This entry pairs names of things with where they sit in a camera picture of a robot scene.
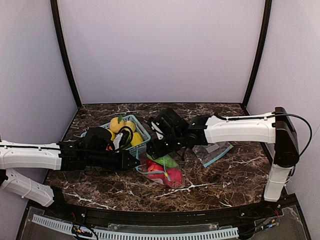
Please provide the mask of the red apple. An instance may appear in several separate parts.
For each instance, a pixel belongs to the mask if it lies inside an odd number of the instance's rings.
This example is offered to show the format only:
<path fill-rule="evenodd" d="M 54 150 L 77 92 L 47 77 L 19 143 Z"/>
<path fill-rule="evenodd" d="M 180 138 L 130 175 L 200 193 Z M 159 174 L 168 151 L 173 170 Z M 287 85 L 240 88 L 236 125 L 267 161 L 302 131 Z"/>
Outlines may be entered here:
<path fill-rule="evenodd" d="M 181 172 L 176 168 L 169 168 L 167 169 L 167 175 L 170 178 L 168 180 L 167 177 L 164 178 L 163 182 L 166 186 L 170 188 L 178 189 L 183 186 L 183 175 Z"/>
<path fill-rule="evenodd" d="M 159 164 L 150 166 L 147 169 L 147 172 L 148 172 L 147 177 L 149 179 L 162 179 L 165 176 L 164 168 Z"/>
<path fill-rule="evenodd" d="M 150 160 L 149 158 L 146 159 L 146 167 L 149 168 L 150 166 L 157 165 L 156 162 Z"/>

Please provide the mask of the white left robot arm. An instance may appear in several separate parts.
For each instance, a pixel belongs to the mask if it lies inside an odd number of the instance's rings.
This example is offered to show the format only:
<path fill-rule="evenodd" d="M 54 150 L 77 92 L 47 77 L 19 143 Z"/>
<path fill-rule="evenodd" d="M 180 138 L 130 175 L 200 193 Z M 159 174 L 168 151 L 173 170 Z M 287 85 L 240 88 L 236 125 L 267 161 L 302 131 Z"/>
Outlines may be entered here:
<path fill-rule="evenodd" d="M 46 208 L 64 208 L 66 202 L 57 187 L 47 186 L 18 173 L 17 168 L 38 168 L 54 171 L 77 171 L 99 167 L 110 171 L 128 171 L 140 162 L 126 149 L 134 133 L 130 127 L 120 129 L 115 139 L 103 127 L 91 127 L 75 141 L 51 144 L 0 142 L 0 187 L 23 199 Z"/>

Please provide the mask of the clear zip top bag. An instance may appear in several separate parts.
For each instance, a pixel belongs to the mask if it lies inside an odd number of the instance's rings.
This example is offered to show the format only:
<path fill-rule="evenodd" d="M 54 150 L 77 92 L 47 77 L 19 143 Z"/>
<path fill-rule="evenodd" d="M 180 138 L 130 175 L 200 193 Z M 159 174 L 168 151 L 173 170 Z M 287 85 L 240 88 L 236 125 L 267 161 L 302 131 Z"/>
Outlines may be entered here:
<path fill-rule="evenodd" d="M 146 153 L 137 155 L 140 165 L 135 169 L 147 179 L 172 189 L 185 187 L 185 179 L 178 163 L 169 155 L 152 159 Z"/>

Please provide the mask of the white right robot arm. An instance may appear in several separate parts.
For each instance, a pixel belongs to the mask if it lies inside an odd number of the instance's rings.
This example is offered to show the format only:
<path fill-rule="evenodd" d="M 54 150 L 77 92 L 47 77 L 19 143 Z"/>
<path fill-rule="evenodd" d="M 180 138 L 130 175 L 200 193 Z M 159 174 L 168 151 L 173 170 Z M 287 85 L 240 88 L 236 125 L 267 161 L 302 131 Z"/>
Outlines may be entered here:
<path fill-rule="evenodd" d="M 299 150 L 298 134 L 291 121 L 297 118 L 312 127 L 303 117 L 287 113 L 283 107 L 273 112 L 246 116 L 196 116 L 191 121 L 180 117 L 173 109 L 162 110 L 150 121 L 156 138 L 146 144 L 146 153 L 159 159 L 183 147 L 207 146 L 220 142 L 259 142 L 274 145 L 274 157 L 263 199 L 277 202 L 304 153 Z"/>

